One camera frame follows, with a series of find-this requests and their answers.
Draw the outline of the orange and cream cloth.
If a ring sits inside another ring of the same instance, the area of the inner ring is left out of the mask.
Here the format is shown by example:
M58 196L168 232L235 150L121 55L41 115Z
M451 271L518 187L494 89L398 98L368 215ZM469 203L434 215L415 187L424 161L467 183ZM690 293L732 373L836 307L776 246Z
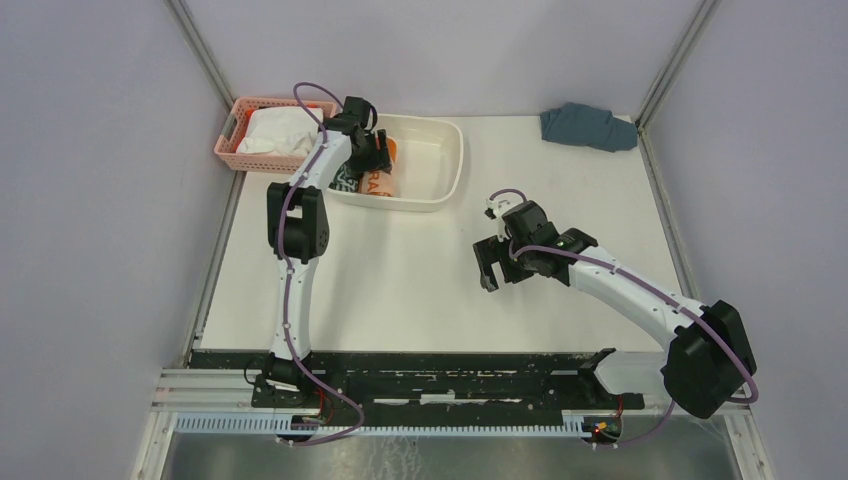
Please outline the orange and cream cloth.
M387 138L385 150L389 154L389 170L375 170L365 173L359 184L358 192L360 194L379 197L396 196L397 186L392 171L397 162L397 144L393 138Z

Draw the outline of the green white striped towel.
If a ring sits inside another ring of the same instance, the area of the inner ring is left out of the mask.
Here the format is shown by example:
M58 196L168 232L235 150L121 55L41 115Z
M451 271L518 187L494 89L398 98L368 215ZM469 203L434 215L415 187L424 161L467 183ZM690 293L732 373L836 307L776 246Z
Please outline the green white striped towel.
M356 170L349 162L345 162L336 171L329 188L339 192L359 193L363 177L362 171Z

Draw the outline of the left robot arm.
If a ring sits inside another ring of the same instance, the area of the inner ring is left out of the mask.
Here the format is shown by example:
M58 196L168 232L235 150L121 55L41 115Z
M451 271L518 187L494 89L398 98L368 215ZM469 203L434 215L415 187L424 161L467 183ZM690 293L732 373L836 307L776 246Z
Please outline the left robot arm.
M313 397L313 378L297 365L311 352L309 310L315 272L329 245L324 192L340 169L355 180L393 169L387 135L376 128L376 108L348 96L340 113L319 124L316 145L286 183L267 190L268 238L278 260L280 293L275 338L257 378L293 407Z

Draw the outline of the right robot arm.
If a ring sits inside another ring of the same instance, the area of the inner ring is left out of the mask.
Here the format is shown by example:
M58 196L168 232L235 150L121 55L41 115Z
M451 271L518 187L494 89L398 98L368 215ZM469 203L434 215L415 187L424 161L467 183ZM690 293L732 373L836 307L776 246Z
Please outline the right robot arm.
M751 404L759 391L757 365L739 311L712 305L649 281L585 232L558 231L536 202L512 202L504 190L486 200L496 235L473 251L480 284L494 292L503 279L517 284L534 276L553 279L607 305L660 347L647 355L604 349L577 382L580 400L602 408L620 394L667 395L688 414L707 419L727 403Z

